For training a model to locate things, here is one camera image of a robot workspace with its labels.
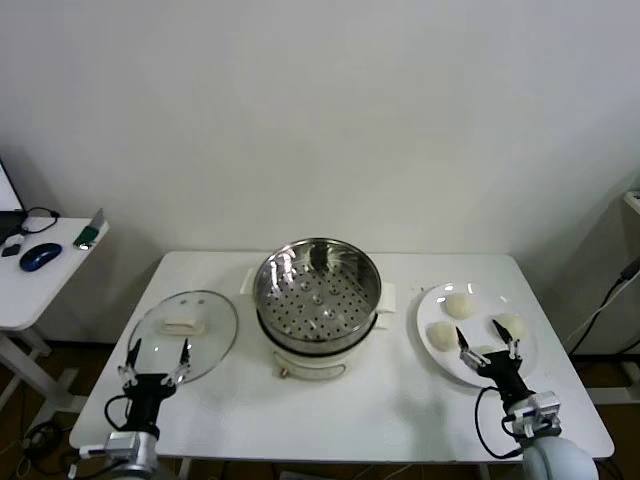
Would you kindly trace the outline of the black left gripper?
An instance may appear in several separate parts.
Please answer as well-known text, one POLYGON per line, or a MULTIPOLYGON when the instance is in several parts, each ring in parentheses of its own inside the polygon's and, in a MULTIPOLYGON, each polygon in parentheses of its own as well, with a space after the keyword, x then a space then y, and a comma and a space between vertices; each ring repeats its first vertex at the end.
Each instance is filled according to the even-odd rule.
POLYGON ((135 364, 141 343, 142 339, 138 338, 134 345, 127 350, 125 363, 117 368, 124 386, 124 394, 131 401, 126 422, 121 430, 159 433, 157 418, 161 403, 176 393, 176 385, 187 381, 191 372, 192 345, 188 338, 184 339, 178 366, 168 375, 166 380, 167 375, 162 373, 137 375, 135 364))

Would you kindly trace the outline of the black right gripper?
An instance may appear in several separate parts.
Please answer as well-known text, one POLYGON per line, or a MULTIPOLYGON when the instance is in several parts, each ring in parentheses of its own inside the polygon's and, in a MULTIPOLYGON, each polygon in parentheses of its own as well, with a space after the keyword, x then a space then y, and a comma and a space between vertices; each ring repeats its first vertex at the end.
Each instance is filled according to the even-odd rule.
POLYGON ((508 351, 495 351, 484 356, 473 351, 462 331, 456 327, 457 341, 460 348, 460 359, 478 375, 488 378, 495 383, 504 404, 515 404, 526 400, 531 391, 520 376, 522 356, 519 346, 520 338, 514 337, 511 331, 497 319, 492 323, 508 351))

